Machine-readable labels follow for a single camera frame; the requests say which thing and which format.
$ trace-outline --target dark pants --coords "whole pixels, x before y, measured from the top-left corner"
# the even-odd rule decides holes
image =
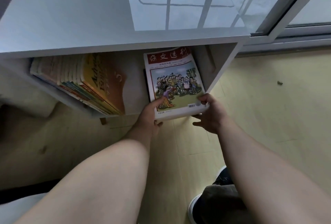
[[[197,224],[253,224],[252,215],[234,185],[205,188],[193,208]]]

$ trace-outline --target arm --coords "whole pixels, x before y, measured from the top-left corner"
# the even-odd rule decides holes
[[[148,104],[125,137],[75,167],[16,223],[136,223],[146,186],[150,142],[162,123]]]
[[[211,95],[200,122],[218,135],[225,163],[247,208],[260,223],[329,223],[331,198],[306,175],[246,134]]]

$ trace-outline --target black shoe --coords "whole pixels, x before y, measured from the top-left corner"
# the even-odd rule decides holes
[[[233,185],[233,184],[234,183],[231,179],[228,168],[226,166],[222,167],[221,170],[218,172],[218,175],[217,175],[216,180],[213,183],[213,185],[226,186],[226,185]]]

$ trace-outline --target red magazine title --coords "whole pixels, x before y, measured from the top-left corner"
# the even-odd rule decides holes
[[[188,47],[179,47],[178,49],[161,52],[161,53],[151,53],[151,54],[147,54],[148,64],[169,62],[172,60],[184,58],[189,54],[191,54],[191,52]]]

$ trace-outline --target crowd of cartoon people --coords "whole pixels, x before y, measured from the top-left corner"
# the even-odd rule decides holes
[[[192,76],[183,77],[181,74],[171,74],[168,76],[160,76],[157,78],[156,96],[164,96],[167,99],[160,106],[160,108],[171,108],[176,106],[172,104],[171,100],[175,95],[185,96],[188,94],[197,94],[200,92],[197,81]]]

